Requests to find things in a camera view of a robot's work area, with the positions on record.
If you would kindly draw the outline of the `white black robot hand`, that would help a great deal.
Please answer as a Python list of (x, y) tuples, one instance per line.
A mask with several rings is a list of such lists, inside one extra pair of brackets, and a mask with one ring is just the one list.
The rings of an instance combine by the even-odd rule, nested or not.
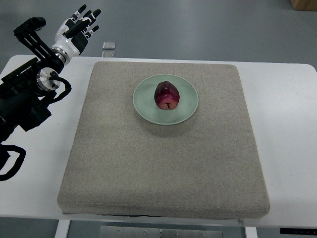
[(102, 11), (86, 10), (86, 8), (84, 4), (76, 10), (62, 23), (55, 35), (51, 49), (63, 54), (65, 60), (81, 55), (89, 39), (99, 29), (95, 22)]

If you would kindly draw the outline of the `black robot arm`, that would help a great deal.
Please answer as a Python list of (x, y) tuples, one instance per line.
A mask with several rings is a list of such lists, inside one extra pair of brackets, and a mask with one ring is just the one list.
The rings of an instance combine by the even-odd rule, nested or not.
[(0, 140), (7, 140), (17, 126), (24, 131), (38, 127), (51, 116), (48, 106), (71, 91), (59, 77), (66, 59), (51, 50), (37, 35), (46, 24), (32, 17), (13, 32), (36, 56), (2, 78), (0, 85)]

